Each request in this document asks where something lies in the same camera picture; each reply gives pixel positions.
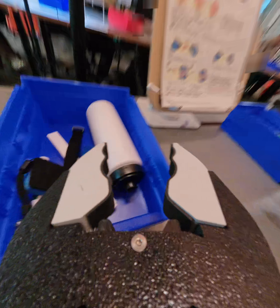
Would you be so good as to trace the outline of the white cylinder with black cap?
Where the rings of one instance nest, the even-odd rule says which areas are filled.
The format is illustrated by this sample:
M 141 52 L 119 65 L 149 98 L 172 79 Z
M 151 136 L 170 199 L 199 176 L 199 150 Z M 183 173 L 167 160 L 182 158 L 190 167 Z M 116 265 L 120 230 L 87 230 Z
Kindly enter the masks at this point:
M 114 105 L 92 102 L 86 117 L 94 144 L 107 146 L 108 177 L 117 191 L 133 193 L 144 176 L 143 162 Z

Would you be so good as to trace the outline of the black metal pole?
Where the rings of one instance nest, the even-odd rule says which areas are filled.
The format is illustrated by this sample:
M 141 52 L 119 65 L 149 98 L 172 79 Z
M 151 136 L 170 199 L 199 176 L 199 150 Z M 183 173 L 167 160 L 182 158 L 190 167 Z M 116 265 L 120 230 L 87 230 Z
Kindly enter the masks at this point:
M 70 33 L 76 80 L 86 81 L 85 10 L 83 0 L 69 0 Z

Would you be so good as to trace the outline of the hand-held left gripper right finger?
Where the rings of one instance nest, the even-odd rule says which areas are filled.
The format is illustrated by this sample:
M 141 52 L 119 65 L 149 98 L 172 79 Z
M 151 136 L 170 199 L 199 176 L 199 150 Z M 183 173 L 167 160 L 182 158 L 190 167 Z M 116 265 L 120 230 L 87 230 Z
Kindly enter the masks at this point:
M 164 195 L 164 214 L 180 228 L 227 226 L 206 166 L 178 143 L 170 150 L 170 178 Z

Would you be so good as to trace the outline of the blue plastic bin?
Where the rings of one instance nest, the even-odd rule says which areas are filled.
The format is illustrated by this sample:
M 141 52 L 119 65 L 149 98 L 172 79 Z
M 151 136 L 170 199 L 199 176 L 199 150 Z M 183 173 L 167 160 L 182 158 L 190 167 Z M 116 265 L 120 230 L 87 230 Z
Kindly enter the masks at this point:
M 265 103 L 240 102 L 221 124 L 276 183 L 280 184 L 280 112 Z
M 146 124 L 129 89 L 98 86 L 70 80 L 42 79 L 22 76 L 0 115 L 0 263 L 16 222 L 22 218 L 21 202 L 16 191 L 16 178 L 21 165 L 28 159 L 49 157 L 63 162 L 47 134 L 58 131 L 67 141 L 73 126 L 84 127 L 81 153 L 93 147 L 86 110 L 97 100 L 110 101 L 116 108 L 142 159 L 145 176 L 140 189 L 147 210 L 131 218 L 123 214 L 113 225 L 117 231 L 132 231 L 166 220 L 163 200 L 169 179 L 169 166 L 150 127 Z

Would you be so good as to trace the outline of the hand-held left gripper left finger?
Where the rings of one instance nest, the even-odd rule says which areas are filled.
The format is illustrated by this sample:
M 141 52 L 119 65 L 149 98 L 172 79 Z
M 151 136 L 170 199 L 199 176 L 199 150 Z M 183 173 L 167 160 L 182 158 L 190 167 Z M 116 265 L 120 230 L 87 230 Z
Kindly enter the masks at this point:
M 80 224 L 84 231 L 93 231 L 113 214 L 115 201 L 107 159 L 107 144 L 100 143 L 69 169 L 51 221 L 53 227 Z

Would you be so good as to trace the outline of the white flat piece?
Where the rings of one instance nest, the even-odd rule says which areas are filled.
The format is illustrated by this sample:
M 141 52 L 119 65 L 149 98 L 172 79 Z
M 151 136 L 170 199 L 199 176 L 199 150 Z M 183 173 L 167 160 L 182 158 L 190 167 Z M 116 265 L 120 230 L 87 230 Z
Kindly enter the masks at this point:
M 67 149 L 68 149 L 68 143 L 62 137 L 62 135 L 58 131 L 55 131 L 55 132 L 52 132 L 52 133 L 48 133 L 47 134 L 47 139 L 54 146 L 54 148 L 61 155 L 61 157 L 63 159 L 65 159 L 66 153 L 67 153 Z

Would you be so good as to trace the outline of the white stand base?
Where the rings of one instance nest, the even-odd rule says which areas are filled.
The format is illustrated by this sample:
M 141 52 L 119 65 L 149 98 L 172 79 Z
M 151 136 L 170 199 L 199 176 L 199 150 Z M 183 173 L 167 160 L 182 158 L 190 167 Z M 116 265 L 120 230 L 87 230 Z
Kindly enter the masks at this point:
M 147 97 L 138 97 L 136 102 L 150 128 L 198 129 L 201 126 L 200 120 L 192 113 L 156 109 Z

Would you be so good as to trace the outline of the red box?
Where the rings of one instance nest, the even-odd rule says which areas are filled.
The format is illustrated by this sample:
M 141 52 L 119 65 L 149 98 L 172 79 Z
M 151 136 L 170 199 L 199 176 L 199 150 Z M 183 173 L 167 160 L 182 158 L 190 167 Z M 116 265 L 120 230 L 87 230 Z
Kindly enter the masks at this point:
M 115 6 L 108 8 L 108 27 L 110 30 L 143 36 L 144 24 L 145 19 L 142 14 L 134 13 L 129 9 L 117 9 Z

